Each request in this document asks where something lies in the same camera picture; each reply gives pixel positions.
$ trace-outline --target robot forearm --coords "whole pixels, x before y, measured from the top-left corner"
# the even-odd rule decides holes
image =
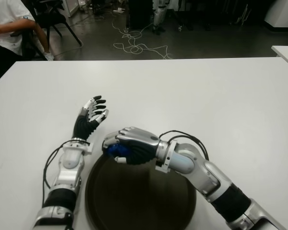
[[[190,144],[171,142],[164,154],[157,153],[165,171],[166,164],[186,177],[211,203],[233,230],[286,230],[257,202],[249,199],[213,163],[205,160]]]

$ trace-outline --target white wall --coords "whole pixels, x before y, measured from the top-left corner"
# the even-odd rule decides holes
[[[288,0],[277,0],[268,11],[265,21],[273,27],[288,27]]]

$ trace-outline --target person's arm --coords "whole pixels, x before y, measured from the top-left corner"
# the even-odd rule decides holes
[[[15,32],[23,29],[34,29],[35,26],[36,23],[34,21],[23,18],[12,23],[0,25],[0,34]]]

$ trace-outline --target chair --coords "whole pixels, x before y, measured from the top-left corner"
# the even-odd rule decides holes
[[[27,6],[27,4],[25,5],[30,10],[31,14],[35,18],[35,21],[40,25],[40,27],[47,29],[48,44],[50,41],[50,27],[53,27],[55,31],[59,34],[59,36],[62,37],[62,34],[55,26],[57,24],[62,23],[71,32],[71,34],[79,43],[79,45],[80,46],[82,45],[82,42],[78,39],[76,34],[67,24],[65,16],[62,15],[58,10],[58,9],[64,9],[62,5],[63,4],[62,0],[31,0],[30,3],[34,7],[35,11],[30,10],[32,6],[30,7]]]
[[[11,34],[11,37],[18,37],[18,36],[23,37],[21,48],[22,48],[22,53],[23,53],[24,58],[32,59],[35,56],[34,52],[30,52],[28,50],[28,44],[29,44],[29,46],[33,48],[33,50],[40,56],[41,59],[43,59],[44,61],[47,61],[43,53],[37,48],[37,46],[35,45],[33,41],[32,30],[20,30]]]

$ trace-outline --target person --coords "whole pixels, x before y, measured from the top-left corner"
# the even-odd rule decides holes
[[[16,62],[25,61],[22,57],[22,36],[11,37],[15,31],[32,29],[35,31],[47,60],[54,57],[49,51],[47,37],[35,23],[30,11],[21,0],[0,0],[0,77]]]

